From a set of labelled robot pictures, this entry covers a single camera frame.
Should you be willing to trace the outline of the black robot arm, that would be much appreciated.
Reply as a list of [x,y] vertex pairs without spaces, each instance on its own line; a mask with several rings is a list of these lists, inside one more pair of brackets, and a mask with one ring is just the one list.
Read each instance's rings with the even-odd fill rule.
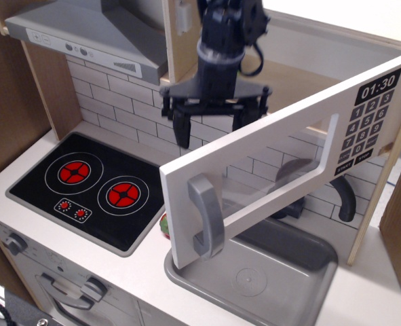
[[267,32],[269,17],[261,1],[198,1],[201,37],[197,43],[197,72],[189,80],[163,87],[161,114],[172,121],[176,143],[188,148],[191,117],[230,115],[237,130],[267,112],[269,86],[245,81],[258,75],[263,65],[251,72],[242,69],[247,47],[264,59],[257,43]]

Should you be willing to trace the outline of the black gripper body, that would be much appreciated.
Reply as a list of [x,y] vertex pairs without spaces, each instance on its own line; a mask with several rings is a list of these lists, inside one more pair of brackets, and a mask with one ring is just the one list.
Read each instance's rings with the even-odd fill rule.
[[238,77],[245,51],[197,54],[197,72],[191,79],[161,88],[162,116],[189,120],[194,115],[232,115],[235,120],[257,120],[266,114],[272,89]]

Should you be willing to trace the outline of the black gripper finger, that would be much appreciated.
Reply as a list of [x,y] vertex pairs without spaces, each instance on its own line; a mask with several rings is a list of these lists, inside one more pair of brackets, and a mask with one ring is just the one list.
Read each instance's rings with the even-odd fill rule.
[[188,149],[191,134],[191,116],[180,111],[174,111],[173,130],[177,145]]
[[233,114],[232,131],[238,130],[253,121],[256,121],[256,111],[249,108],[237,110]]

